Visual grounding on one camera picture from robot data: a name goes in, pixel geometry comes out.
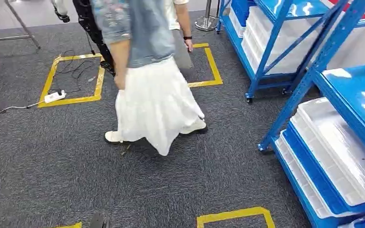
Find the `yellow tape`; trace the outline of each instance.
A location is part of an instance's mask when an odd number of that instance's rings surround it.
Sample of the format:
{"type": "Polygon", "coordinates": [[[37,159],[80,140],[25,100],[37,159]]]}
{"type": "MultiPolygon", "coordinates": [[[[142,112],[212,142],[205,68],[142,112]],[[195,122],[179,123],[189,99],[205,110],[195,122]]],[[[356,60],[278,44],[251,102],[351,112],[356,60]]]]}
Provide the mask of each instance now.
{"type": "Polygon", "coordinates": [[[204,228],[204,224],[208,222],[222,221],[226,219],[235,219],[246,216],[264,215],[268,228],[275,228],[270,211],[263,207],[246,208],[235,211],[222,212],[219,214],[201,215],[197,217],[197,228],[204,228]]]}
{"type": "Polygon", "coordinates": [[[223,80],[221,79],[219,70],[216,67],[215,59],[213,58],[211,49],[209,47],[205,48],[205,54],[206,54],[206,57],[208,58],[209,65],[211,66],[213,80],[212,81],[203,81],[203,82],[191,82],[191,83],[188,83],[189,87],[212,86],[212,85],[215,86],[215,85],[223,84],[223,80]]]}
{"type": "Polygon", "coordinates": [[[202,44],[194,44],[192,46],[193,48],[201,48],[201,47],[209,47],[209,44],[208,43],[202,43],[202,44]]]}
{"type": "Polygon", "coordinates": [[[71,226],[65,226],[65,227],[56,227],[56,228],[82,228],[82,222],[78,222],[71,226]]]}
{"type": "MultiPolygon", "coordinates": [[[[221,79],[219,70],[216,67],[216,63],[215,63],[215,60],[213,58],[211,49],[209,48],[209,44],[208,43],[194,44],[193,47],[194,48],[201,48],[201,47],[205,48],[205,54],[206,54],[206,57],[208,59],[209,65],[211,66],[211,71],[212,71],[214,79],[210,80],[210,81],[188,83],[188,86],[189,87],[200,87],[200,86],[212,86],[212,85],[215,86],[215,85],[223,84],[223,81],[221,79]]],[[[87,54],[87,55],[66,56],[66,57],[58,56],[57,58],[55,58],[54,62],[52,63],[52,66],[51,66],[51,70],[48,73],[48,77],[47,77],[47,80],[44,84],[43,90],[41,92],[40,102],[44,101],[44,97],[48,94],[48,91],[51,88],[51,84],[52,84],[52,81],[54,79],[55,72],[57,70],[57,65],[60,61],[75,60],[75,59],[82,59],[82,58],[94,58],[94,57],[101,57],[101,61],[104,60],[101,54],[95,54],[95,55],[87,54]]],[[[51,107],[51,106],[56,106],[56,105],[68,105],[68,104],[75,104],[75,103],[91,102],[91,101],[100,100],[101,99],[101,91],[102,91],[102,87],[103,87],[104,73],[105,73],[104,68],[100,67],[99,71],[98,71],[98,77],[97,77],[95,92],[94,92],[93,96],[63,99],[63,100],[54,101],[54,102],[51,102],[51,103],[48,103],[48,104],[42,102],[38,105],[38,107],[39,108],[51,107]]]]}
{"type": "MultiPolygon", "coordinates": [[[[52,66],[51,66],[51,70],[48,73],[48,77],[47,77],[47,80],[45,82],[43,91],[41,92],[40,101],[44,101],[44,97],[48,94],[48,91],[51,88],[52,80],[53,80],[55,72],[57,70],[57,65],[60,61],[66,61],[66,60],[72,60],[72,59],[73,60],[74,59],[82,59],[82,58],[93,58],[93,57],[101,57],[100,61],[104,60],[104,58],[102,57],[101,54],[95,54],[95,55],[88,54],[88,55],[66,56],[66,57],[59,56],[59,57],[55,58],[52,66]]],[[[105,73],[104,68],[99,67],[96,87],[95,87],[95,91],[94,91],[93,96],[71,98],[71,99],[62,99],[62,100],[54,101],[54,102],[51,102],[51,103],[48,103],[48,104],[43,102],[43,103],[40,103],[38,105],[38,107],[39,108],[51,107],[51,106],[56,106],[56,105],[68,105],[68,104],[75,104],[75,103],[91,102],[91,101],[100,100],[101,99],[101,91],[102,91],[102,87],[103,87],[104,73],[105,73]]]]}

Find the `power strip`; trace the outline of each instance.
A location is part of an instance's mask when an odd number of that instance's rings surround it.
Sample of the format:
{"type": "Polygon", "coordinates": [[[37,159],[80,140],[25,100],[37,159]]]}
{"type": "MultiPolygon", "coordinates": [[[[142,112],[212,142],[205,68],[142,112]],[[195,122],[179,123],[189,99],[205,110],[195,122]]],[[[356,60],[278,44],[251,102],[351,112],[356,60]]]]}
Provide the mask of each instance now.
{"type": "Polygon", "coordinates": [[[44,97],[44,102],[48,104],[53,101],[64,99],[66,95],[67,94],[65,93],[64,90],[62,90],[61,92],[55,92],[53,94],[48,94],[47,96],[44,97]]]}

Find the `person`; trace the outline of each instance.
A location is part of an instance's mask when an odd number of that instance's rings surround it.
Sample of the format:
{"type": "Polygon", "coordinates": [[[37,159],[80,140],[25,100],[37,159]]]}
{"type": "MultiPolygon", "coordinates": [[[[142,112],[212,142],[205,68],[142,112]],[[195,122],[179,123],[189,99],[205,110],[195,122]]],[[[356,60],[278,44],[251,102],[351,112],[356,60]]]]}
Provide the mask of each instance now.
{"type": "Polygon", "coordinates": [[[109,143],[146,138],[163,156],[179,134],[205,133],[204,114],[174,58],[163,0],[91,0],[115,62],[118,129],[109,143]]]}
{"type": "Polygon", "coordinates": [[[180,69],[192,68],[192,61],[188,54],[193,49],[188,2],[189,0],[165,0],[166,17],[175,42],[174,59],[180,69]]]}

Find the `white plastic bin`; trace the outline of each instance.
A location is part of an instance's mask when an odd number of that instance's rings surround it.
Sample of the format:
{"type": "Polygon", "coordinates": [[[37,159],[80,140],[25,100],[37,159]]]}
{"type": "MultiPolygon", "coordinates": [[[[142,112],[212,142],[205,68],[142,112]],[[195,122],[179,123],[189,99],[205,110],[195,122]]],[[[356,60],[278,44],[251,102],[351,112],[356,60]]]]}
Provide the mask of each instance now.
{"type": "Polygon", "coordinates": [[[329,209],[328,205],[325,203],[321,194],[318,192],[314,183],[311,181],[306,170],[294,154],[282,133],[283,131],[280,133],[280,137],[276,140],[277,148],[282,154],[283,159],[289,166],[290,171],[292,172],[317,216],[321,219],[324,219],[331,216],[344,217],[352,215],[350,212],[342,213],[340,215],[335,215],[332,213],[331,209],[329,209]]]}
{"type": "MultiPolygon", "coordinates": [[[[267,16],[262,12],[262,10],[257,7],[250,7],[250,14],[247,18],[247,25],[256,31],[256,35],[264,46],[267,45],[271,31],[273,28],[272,22],[267,16]]],[[[297,38],[299,38],[307,29],[310,28],[310,23],[306,19],[297,20],[287,20],[283,22],[280,32],[275,42],[274,48],[276,51],[284,51],[290,44],[292,44],[297,38]]],[[[304,47],[309,48],[313,41],[317,38],[317,33],[313,31],[308,35],[296,48],[304,47]]]]}
{"type": "Polygon", "coordinates": [[[365,203],[365,146],[328,99],[300,104],[290,120],[345,202],[365,203]]]}
{"type": "MultiPolygon", "coordinates": [[[[256,40],[256,36],[252,35],[248,29],[244,31],[243,41],[241,42],[241,46],[246,54],[248,61],[250,62],[251,68],[254,73],[257,72],[258,66],[261,62],[262,55],[264,53],[264,49],[259,46],[259,43],[256,40]]],[[[266,67],[272,63],[280,53],[271,53],[268,58],[266,67]]],[[[269,74],[277,74],[277,73],[293,73],[296,71],[297,67],[300,65],[302,59],[298,57],[291,57],[292,55],[288,55],[283,58],[278,64],[276,64],[268,73],[269,74]]]]}
{"type": "Polygon", "coordinates": [[[230,10],[229,18],[231,20],[231,23],[233,24],[234,30],[236,30],[237,36],[243,38],[245,27],[241,26],[239,19],[237,19],[237,16],[234,13],[233,9],[230,10]]]}

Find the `stacked trays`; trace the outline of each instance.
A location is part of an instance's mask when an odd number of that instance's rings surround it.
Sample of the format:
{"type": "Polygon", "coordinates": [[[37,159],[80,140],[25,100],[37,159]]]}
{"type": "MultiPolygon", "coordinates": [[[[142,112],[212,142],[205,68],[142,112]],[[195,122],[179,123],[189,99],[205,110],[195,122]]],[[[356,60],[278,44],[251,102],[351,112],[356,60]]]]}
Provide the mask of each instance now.
{"type": "Polygon", "coordinates": [[[236,31],[236,34],[238,37],[243,38],[243,33],[245,30],[245,25],[241,26],[239,20],[237,19],[236,14],[233,10],[230,10],[229,18],[231,20],[231,23],[233,24],[234,30],[236,31]]]}
{"type": "Polygon", "coordinates": [[[298,185],[301,187],[304,195],[306,196],[309,203],[313,207],[317,216],[321,219],[324,219],[328,217],[351,215],[351,213],[335,215],[331,212],[328,205],[325,203],[321,194],[314,185],[312,179],[307,174],[306,169],[303,167],[303,165],[293,152],[292,147],[287,142],[285,135],[286,135],[286,130],[280,133],[280,137],[276,140],[276,146],[280,151],[280,153],[282,154],[283,159],[288,165],[290,171],[292,172],[293,176],[298,182],[298,185]]]}
{"type": "Polygon", "coordinates": [[[252,0],[231,0],[231,9],[237,17],[240,25],[246,27],[246,20],[249,15],[249,7],[256,4],[252,0]]]}
{"type": "MultiPolygon", "coordinates": [[[[251,68],[256,72],[261,62],[263,53],[269,41],[273,24],[263,14],[259,7],[250,7],[247,18],[245,32],[241,46],[250,62],[251,68]]],[[[282,54],[298,37],[308,28],[310,23],[305,19],[285,21],[278,34],[266,66],[270,65],[282,54]]],[[[317,33],[312,32],[300,44],[298,44],[288,55],[276,64],[268,74],[293,73],[300,65],[303,57],[310,49],[317,37],[317,33]]]]}
{"type": "Polygon", "coordinates": [[[300,104],[283,136],[317,190],[320,218],[365,212],[365,147],[326,98],[300,104]]]}

